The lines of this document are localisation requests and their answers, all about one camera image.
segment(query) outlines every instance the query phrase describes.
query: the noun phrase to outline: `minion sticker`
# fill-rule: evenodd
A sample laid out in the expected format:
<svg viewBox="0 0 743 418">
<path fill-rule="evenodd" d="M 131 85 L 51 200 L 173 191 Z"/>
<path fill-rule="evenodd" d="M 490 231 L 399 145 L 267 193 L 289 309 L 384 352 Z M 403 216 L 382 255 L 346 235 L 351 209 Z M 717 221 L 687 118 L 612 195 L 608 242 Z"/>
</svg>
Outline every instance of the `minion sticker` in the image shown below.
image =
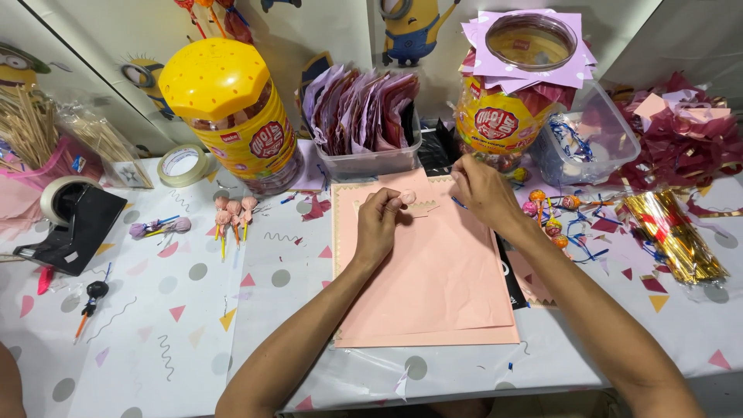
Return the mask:
<svg viewBox="0 0 743 418">
<path fill-rule="evenodd" d="M 378 0 L 379 13 L 385 22 L 386 38 L 382 63 L 388 66 L 397 60 L 400 67 L 415 67 L 418 61 L 436 48 L 438 30 L 454 11 L 460 0 L 443 16 L 438 14 L 436 0 Z"/>
<path fill-rule="evenodd" d="M 158 78 L 160 77 L 160 73 L 163 72 L 163 67 L 165 65 L 147 57 L 136 56 L 132 58 L 130 55 L 129 62 L 119 65 L 119 72 L 131 84 L 134 84 L 141 91 L 144 91 L 144 94 L 147 94 L 147 97 L 152 100 L 164 118 L 173 120 L 175 113 L 170 109 L 168 103 L 165 102 L 165 98 L 160 92 L 160 87 L 158 87 Z"/>
<path fill-rule="evenodd" d="M 302 6 L 302 0 L 261 0 L 261 7 L 263 7 L 263 13 L 268 13 L 268 9 L 273 7 L 273 3 L 293 4 L 294 7 L 298 9 Z"/>
<path fill-rule="evenodd" d="M 60 62 L 50 62 L 49 65 L 56 65 L 64 71 L 72 72 Z M 37 74 L 51 73 L 49 65 L 28 52 L 0 42 L 0 89 L 16 95 L 17 86 L 37 84 Z"/>
</svg>

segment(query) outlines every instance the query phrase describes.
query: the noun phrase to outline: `masking tape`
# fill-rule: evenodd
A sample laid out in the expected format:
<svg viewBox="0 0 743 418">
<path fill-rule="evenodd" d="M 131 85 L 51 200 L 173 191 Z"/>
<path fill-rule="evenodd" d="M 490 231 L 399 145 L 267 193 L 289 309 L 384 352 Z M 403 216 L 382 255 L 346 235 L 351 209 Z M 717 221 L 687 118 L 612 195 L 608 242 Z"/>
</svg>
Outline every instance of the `masking tape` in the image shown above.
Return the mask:
<svg viewBox="0 0 743 418">
<path fill-rule="evenodd" d="M 158 163 L 160 180 L 170 187 L 186 187 L 201 180 L 209 169 L 209 160 L 193 145 L 171 149 Z"/>
<path fill-rule="evenodd" d="M 59 192 L 63 192 L 68 188 L 68 185 L 72 183 L 85 183 L 92 186 L 103 189 L 97 181 L 90 179 L 85 176 L 65 176 L 60 177 L 44 188 L 42 197 L 39 200 L 39 206 L 42 209 L 42 213 L 46 219 L 49 219 L 55 225 L 68 226 L 69 219 L 65 219 L 59 212 L 57 205 L 59 204 L 58 196 Z"/>
</svg>

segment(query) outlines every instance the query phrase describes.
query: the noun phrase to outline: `tape dispenser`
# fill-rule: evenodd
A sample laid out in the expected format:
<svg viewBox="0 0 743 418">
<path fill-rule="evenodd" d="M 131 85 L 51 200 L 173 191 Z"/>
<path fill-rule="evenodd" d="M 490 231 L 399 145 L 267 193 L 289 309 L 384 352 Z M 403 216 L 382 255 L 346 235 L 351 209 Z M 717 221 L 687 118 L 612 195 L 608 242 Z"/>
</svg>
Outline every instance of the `tape dispenser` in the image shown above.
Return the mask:
<svg viewBox="0 0 743 418">
<path fill-rule="evenodd" d="M 87 177 L 66 176 L 44 189 L 40 205 L 53 228 L 44 241 L 16 247 L 13 255 L 79 276 L 124 210 L 126 199 Z"/>
</svg>

